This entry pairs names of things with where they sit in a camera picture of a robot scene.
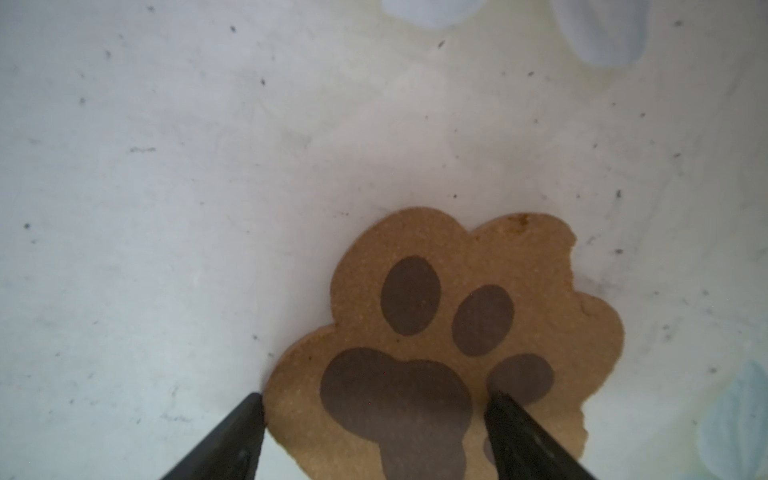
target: paw-shaped coaster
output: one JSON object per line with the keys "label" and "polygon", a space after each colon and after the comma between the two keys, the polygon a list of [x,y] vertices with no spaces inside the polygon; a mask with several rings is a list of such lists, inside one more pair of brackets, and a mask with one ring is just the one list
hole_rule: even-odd
{"label": "paw-shaped coaster", "polygon": [[428,208],[382,220],[336,268],[334,325],[270,377],[272,435],[313,480],[491,480],[483,413],[501,390],[581,455],[581,404],[624,332],[609,305],[573,290],[574,242],[543,214],[472,232]]}

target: dark brown oval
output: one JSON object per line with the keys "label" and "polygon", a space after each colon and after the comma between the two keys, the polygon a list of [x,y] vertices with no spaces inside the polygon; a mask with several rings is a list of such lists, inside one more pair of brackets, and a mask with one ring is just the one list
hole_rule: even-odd
{"label": "dark brown oval", "polygon": [[554,385],[554,370],[546,359],[522,353],[493,367],[485,384],[488,393],[503,392],[520,405],[529,405],[547,395]]}
{"label": "dark brown oval", "polygon": [[400,335],[415,335],[437,313],[440,279],[425,259],[406,257],[387,274],[381,297],[382,313],[392,329]]}
{"label": "dark brown oval", "polygon": [[453,317],[453,342],[465,355],[493,350],[512,327],[515,305],[499,285],[484,285],[470,293]]}

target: white surface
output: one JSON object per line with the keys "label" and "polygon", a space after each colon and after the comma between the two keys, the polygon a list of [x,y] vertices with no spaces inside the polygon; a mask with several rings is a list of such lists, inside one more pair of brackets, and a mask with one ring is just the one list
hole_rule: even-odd
{"label": "white surface", "polygon": [[[373,0],[0,3],[0,479],[158,478],[412,205],[569,222],[627,332],[584,461],[676,471],[678,426],[768,365],[767,54],[752,0],[656,2],[625,71],[543,0],[444,32]],[[260,478],[302,477],[267,443]]]}

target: paw print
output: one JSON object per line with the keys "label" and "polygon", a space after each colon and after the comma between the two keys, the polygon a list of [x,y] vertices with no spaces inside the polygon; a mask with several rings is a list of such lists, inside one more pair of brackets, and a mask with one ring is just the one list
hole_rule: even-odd
{"label": "paw print", "polygon": [[606,303],[573,291],[573,243],[547,215],[471,233],[437,210],[384,219],[336,269],[335,324],[270,377],[273,436],[315,480],[496,478],[482,416],[502,391],[579,456],[581,404],[623,331]]}

